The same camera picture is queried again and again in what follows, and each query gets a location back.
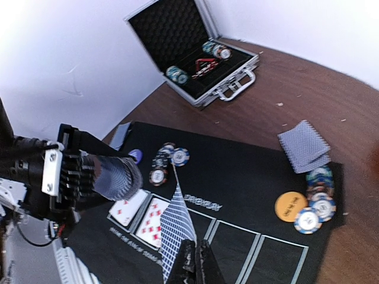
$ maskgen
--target playing mat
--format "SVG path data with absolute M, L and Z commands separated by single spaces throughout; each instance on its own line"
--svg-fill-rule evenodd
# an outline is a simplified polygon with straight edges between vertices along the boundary
M 185 166 L 177 168 L 182 193 L 196 235 L 210 242 L 227 283 L 316 281 L 330 233 L 343 225 L 341 164 L 329 163 L 336 215 L 319 231 L 304 235 L 275 214 L 281 194 L 305 194 L 307 188 L 305 174 L 294 173 L 284 152 L 136 122 L 123 151 L 143 152 L 139 168 L 146 191 L 136 197 L 138 208 L 118 221 L 109 212 L 114 202 L 91 209 L 68 239 L 102 283 L 163 282 L 160 242 L 150 241 L 143 232 L 149 229 L 146 224 L 156 224 L 155 212 L 166 208 L 175 192 L 172 169 L 164 185 L 156 188 L 149 183 L 152 159 L 165 142 L 174 142 L 191 155 Z

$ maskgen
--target white wall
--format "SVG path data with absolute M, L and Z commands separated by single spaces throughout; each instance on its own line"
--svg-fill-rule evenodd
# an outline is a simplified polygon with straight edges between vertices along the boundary
M 16 135 L 103 138 L 161 83 L 123 18 L 148 0 L 0 0 L 0 97 Z
M 317 62 L 379 89 L 379 1 L 207 1 L 223 36 Z

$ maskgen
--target screw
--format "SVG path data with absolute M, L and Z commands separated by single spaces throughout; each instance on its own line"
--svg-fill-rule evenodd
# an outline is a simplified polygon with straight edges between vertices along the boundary
M 53 153 L 50 155 L 50 162 L 55 161 L 55 158 L 57 157 L 57 154 Z

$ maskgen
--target wooden table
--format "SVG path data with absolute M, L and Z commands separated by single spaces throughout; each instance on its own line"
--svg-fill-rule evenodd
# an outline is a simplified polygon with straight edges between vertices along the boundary
M 317 282 L 379 283 L 379 92 L 289 54 L 229 42 L 263 51 L 257 80 L 244 94 L 200 111 L 162 85 L 123 122 L 148 122 L 281 149 L 277 134 L 309 120 L 330 144 L 332 160 L 345 164 L 348 214 L 347 225 L 332 233 Z

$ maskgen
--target case handle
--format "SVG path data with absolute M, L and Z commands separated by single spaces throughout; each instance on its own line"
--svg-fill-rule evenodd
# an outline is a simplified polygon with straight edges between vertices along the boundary
M 215 95 L 218 95 L 220 97 L 220 99 L 224 102 L 229 102 L 233 99 L 235 99 L 235 97 L 237 97 L 240 93 L 242 93 L 244 90 L 246 90 L 251 84 L 253 84 L 255 82 L 255 74 L 253 71 L 250 71 L 250 70 L 247 70 L 245 69 L 244 72 L 246 73 L 247 76 L 250 77 L 250 81 L 246 84 L 244 84 L 243 86 L 239 83 L 239 81 L 235 81 L 231 84 L 228 85 L 229 89 L 231 89 L 233 91 L 233 95 L 231 97 L 227 97 L 224 95 L 224 93 L 220 90 L 216 90 L 215 91 Z

